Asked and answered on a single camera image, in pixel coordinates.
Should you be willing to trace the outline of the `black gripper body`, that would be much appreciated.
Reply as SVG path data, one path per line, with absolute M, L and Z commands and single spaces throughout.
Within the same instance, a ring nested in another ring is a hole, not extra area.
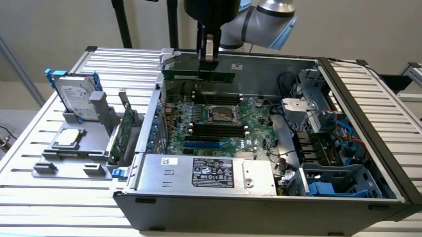
M 241 0 L 185 0 L 185 11 L 206 28 L 221 28 L 238 15 Z

